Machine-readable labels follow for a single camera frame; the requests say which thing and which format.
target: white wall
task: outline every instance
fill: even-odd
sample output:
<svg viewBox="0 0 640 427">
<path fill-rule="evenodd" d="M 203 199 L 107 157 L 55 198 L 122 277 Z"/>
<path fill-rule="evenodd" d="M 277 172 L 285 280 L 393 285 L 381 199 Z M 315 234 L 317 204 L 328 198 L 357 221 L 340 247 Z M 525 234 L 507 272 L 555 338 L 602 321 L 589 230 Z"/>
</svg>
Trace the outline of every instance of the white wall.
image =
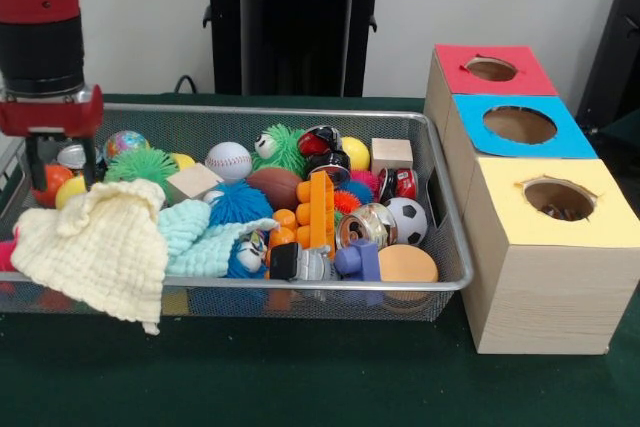
<svg viewBox="0 0 640 427">
<path fill-rule="evenodd" d="M 81 0 L 86 76 L 108 92 L 166 92 L 191 74 L 213 90 L 208 0 Z M 611 0 L 378 0 L 365 94 L 425 93 L 441 43 L 529 44 L 577 107 Z"/>
</svg>

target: soccer ball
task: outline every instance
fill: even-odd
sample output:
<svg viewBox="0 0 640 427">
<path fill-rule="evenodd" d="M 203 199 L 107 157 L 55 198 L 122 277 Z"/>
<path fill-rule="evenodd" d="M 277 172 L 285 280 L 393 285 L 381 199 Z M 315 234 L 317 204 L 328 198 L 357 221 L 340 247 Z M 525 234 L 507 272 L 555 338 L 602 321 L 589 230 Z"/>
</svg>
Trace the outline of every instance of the soccer ball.
<svg viewBox="0 0 640 427">
<path fill-rule="evenodd" d="M 415 200 L 394 197 L 384 204 L 398 224 L 398 244 L 418 245 L 427 235 L 427 214 Z"/>
</svg>

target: baseball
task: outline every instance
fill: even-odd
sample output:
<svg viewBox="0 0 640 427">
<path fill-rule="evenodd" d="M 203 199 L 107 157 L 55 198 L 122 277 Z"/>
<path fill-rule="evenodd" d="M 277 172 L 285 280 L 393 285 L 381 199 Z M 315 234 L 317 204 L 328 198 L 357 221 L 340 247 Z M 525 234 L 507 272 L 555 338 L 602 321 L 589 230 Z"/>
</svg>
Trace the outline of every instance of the baseball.
<svg viewBox="0 0 640 427">
<path fill-rule="evenodd" d="M 222 142 L 214 145 L 204 165 L 228 184 L 244 179 L 252 169 L 249 151 L 236 142 Z"/>
</svg>

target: red box lid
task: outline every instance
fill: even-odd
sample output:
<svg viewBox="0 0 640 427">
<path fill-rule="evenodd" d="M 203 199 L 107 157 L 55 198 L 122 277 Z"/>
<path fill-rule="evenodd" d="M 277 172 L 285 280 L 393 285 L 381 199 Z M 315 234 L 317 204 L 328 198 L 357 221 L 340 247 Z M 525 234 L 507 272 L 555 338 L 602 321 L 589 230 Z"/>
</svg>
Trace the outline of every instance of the red box lid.
<svg viewBox="0 0 640 427">
<path fill-rule="evenodd" d="M 438 44 L 435 48 L 452 94 L 558 95 L 527 46 Z"/>
</svg>

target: metal basket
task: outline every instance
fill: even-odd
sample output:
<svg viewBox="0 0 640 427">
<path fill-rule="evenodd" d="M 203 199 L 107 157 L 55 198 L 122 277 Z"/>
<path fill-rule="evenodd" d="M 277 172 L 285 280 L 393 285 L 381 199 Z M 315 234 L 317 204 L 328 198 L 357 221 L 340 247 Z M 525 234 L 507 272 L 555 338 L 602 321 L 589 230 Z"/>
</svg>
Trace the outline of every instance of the metal basket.
<svg viewBox="0 0 640 427">
<path fill-rule="evenodd" d="M 455 206 L 436 130 L 414 113 L 279 110 L 262 108 L 105 106 L 97 142 L 119 130 L 141 132 L 167 152 L 203 160 L 214 144 L 233 140 L 252 150 L 266 127 L 331 124 L 343 135 L 409 139 L 419 178 L 419 202 L 431 225 L 421 248 L 435 260 L 437 283 L 285 282 L 167 277 L 164 315 L 287 317 L 314 319 L 428 320 L 442 312 L 453 295 L 469 284 L 471 256 Z M 36 204 L 24 174 L 24 143 L 15 140 L 0 158 L 0 238 L 12 236 L 19 215 Z M 370 305 L 370 293 L 382 302 Z M 0 312 L 87 313 L 86 305 L 31 283 L 18 273 L 0 273 Z"/>
</svg>

